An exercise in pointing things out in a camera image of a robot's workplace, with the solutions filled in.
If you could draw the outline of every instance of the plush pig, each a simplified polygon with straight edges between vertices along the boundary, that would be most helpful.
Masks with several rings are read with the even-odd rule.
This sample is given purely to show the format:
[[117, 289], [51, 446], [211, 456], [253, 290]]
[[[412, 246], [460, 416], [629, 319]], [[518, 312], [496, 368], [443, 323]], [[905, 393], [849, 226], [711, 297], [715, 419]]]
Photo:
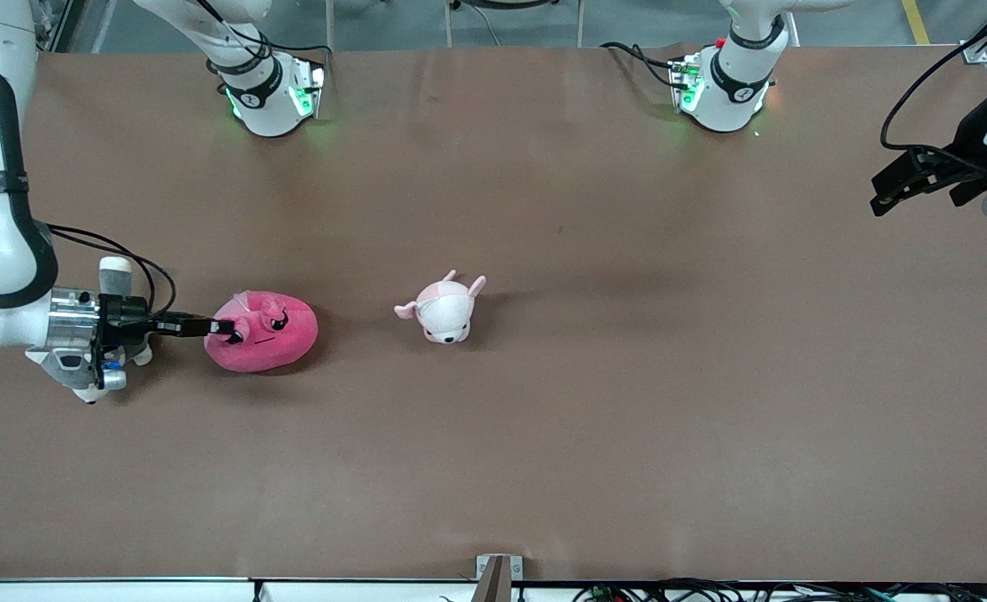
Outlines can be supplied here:
[[299, 298], [245, 290], [234, 294], [215, 319], [233, 320], [233, 334], [210, 334], [203, 348], [216, 365], [233, 372], [263, 372], [290, 365], [315, 345], [315, 312]]
[[471, 311], [475, 308], [478, 291], [486, 286], [486, 277], [475, 279], [471, 288], [453, 282], [456, 270], [423, 289], [423, 293], [407, 305], [393, 309], [402, 320], [416, 319], [423, 334], [432, 343], [450, 345], [462, 343], [471, 333]]

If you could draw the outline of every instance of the brown table surface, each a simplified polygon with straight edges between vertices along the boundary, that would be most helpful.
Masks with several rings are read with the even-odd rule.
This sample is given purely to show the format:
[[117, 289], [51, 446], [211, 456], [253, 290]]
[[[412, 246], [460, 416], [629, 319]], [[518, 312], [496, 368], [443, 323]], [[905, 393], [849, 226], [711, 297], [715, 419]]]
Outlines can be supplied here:
[[[987, 580], [987, 221], [867, 203], [944, 51], [789, 50], [730, 135], [605, 50], [340, 54], [280, 140], [195, 54], [43, 56], [36, 216], [323, 330], [274, 375], [162, 340], [93, 407], [0, 349], [0, 576]], [[892, 134], [986, 93], [952, 65]], [[451, 268], [489, 286], [433, 346], [391, 308]]]

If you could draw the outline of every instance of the green led light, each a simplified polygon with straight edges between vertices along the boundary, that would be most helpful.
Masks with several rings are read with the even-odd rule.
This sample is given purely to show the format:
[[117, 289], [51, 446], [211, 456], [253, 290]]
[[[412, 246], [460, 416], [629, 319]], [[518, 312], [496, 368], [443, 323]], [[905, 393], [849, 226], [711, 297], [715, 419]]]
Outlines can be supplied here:
[[226, 88], [226, 98], [229, 99], [229, 104], [233, 107], [233, 117], [241, 119], [241, 110], [237, 108], [237, 101], [233, 99], [233, 93], [230, 93], [229, 88]]

